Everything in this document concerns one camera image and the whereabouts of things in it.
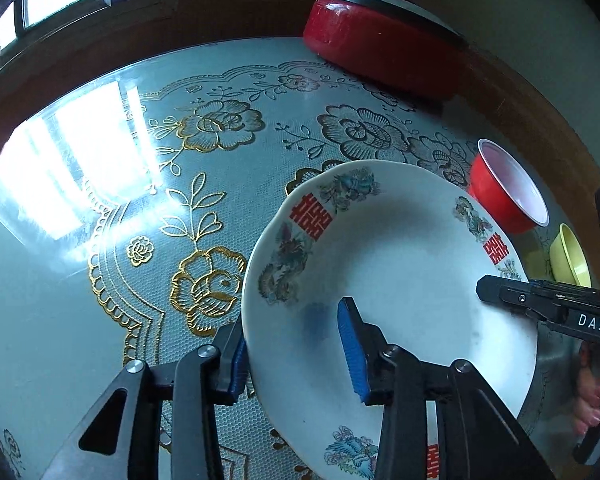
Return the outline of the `person's right hand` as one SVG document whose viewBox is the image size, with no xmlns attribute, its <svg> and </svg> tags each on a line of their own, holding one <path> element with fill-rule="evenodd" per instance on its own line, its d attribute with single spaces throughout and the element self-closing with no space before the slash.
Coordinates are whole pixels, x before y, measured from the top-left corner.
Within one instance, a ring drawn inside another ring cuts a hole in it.
<svg viewBox="0 0 600 480">
<path fill-rule="evenodd" d="M 573 407 L 573 422 L 576 433 L 584 436 L 589 429 L 600 424 L 600 378 L 591 368 L 591 346 L 583 341 L 579 350 L 580 370 L 577 378 L 577 393 Z"/>
</svg>

